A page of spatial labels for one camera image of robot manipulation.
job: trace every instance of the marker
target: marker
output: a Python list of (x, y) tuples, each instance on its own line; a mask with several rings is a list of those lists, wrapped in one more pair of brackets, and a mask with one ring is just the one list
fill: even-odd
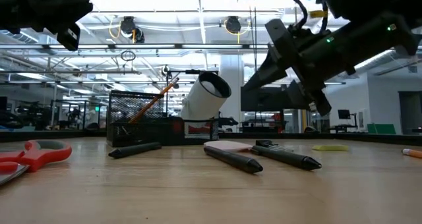
[(264, 148), (262, 146), (253, 146), (251, 152), (255, 155), (261, 155), (276, 161), (292, 165), (305, 170), (320, 169), (322, 165), (313, 158), (305, 155), (299, 155), (291, 152), (281, 150), (274, 150), (271, 148)]
[(206, 155), (212, 156), (244, 172), (253, 174), (262, 171), (264, 168), (253, 158), (238, 155), (233, 152), (227, 152), (212, 146), (205, 146)]
[(108, 156), (118, 159), (158, 149), (161, 149), (161, 144), (159, 142), (151, 142), (147, 144), (117, 148), (111, 151)]
[(411, 157), (422, 158), (422, 152), (412, 149), (403, 149), (402, 153), (404, 155), (409, 155)]

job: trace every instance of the wooden table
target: wooden table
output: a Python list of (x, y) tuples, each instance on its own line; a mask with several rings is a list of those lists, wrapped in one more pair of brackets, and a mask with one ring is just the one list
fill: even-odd
[[(320, 161), (322, 169), (302, 171), (256, 157), (264, 171), (249, 175), (206, 156), (201, 146), (114, 160), (104, 138), (67, 141), (73, 145), (67, 161), (0, 187), (1, 224), (421, 222), (422, 159), (403, 156), (404, 146), (279, 140)], [(321, 144), (351, 151), (311, 150)]]

